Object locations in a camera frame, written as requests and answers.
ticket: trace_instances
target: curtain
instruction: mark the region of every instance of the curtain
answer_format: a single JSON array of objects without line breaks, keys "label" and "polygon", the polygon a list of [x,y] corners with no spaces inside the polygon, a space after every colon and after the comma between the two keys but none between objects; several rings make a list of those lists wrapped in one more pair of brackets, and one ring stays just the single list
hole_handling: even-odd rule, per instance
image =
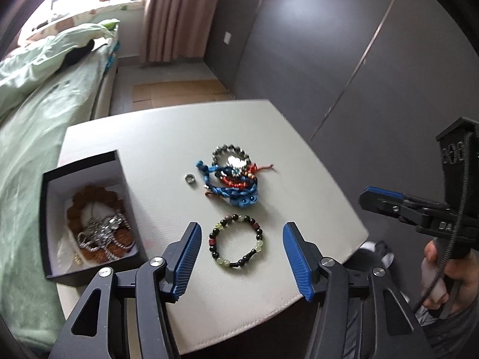
[{"label": "curtain", "polygon": [[140,61],[204,56],[217,0],[147,0]]}]

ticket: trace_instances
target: bed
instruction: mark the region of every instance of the bed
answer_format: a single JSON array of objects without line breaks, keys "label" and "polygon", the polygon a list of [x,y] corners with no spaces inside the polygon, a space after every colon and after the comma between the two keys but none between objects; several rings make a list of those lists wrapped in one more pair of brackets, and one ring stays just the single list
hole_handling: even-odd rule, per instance
[{"label": "bed", "polygon": [[[0,62],[0,314],[37,351],[53,345],[64,317],[44,277],[38,241],[42,174],[56,167],[66,129],[108,116],[117,30],[82,24],[40,39]],[[94,41],[73,66],[73,49]]]}]

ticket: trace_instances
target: shoe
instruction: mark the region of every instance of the shoe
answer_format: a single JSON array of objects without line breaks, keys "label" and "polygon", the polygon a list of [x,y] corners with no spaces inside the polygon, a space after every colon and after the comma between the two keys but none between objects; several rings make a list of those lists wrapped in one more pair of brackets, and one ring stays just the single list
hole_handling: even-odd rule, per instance
[{"label": "shoe", "polygon": [[381,262],[383,263],[385,268],[389,268],[392,265],[392,262],[394,260],[394,253],[384,241],[381,240],[377,243],[364,242],[363,245],[359,248],[371,251],[372,253],[378,255],[381,258]]}]

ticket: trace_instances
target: wooden bead bracelet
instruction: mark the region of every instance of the wooden bead bracelet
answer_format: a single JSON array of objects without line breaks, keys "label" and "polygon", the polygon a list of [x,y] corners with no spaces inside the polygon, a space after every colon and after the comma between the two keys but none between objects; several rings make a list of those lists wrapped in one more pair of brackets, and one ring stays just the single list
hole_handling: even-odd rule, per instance
[{"label": "wooden bead bracelet", "polygon": [[[220,230],[226,228],[228,224],[233,223],[234,221],[244,221],[245,223],[249,223],[253,230],[256,232],[256,246],[250,252],[248,252],[245,256],[238,260],[238,262],[230,262],[228,259],[220,258],[218,250],[216,249],[216,237],[218,236]],[[211,256],[216,260],[220,266],[224,267],[243,267],[246,263],[248,263],[251,257],[261,251],[261,247],[263,246],[263,230],[260,228],[260,225],[256,222],[255,219],[252,219],[250,216],[238,216],[237,214],[232,214],[225,216],[223,220],[217,223],[209,235],[209,250],[211,252]]]}]

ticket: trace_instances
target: open box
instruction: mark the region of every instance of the open box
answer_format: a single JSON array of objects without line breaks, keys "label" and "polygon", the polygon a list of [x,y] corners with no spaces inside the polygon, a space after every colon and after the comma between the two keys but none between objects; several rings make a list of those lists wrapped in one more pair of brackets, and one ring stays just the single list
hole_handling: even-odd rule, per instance
[{"label": "open box", "polygon": [[[94,261],[87,262],[82,255],[81,263],[74,262],[75,254],[78,258],[81,253],[79,254],[80,248],[68,227],[66,210],[72,204],[73,195],[87,185],[112,190],[116,192],[118,199],[123,200],[125,217],[136,242],[119,260],[98,264]],[[147,261],[117,151],[91,156],[44,173],[39,219],[43,270],[45,277],[52,281],[83,286],[87,285],[102,267],[110,266],[115,271],[125,271],[138,268]]]}]

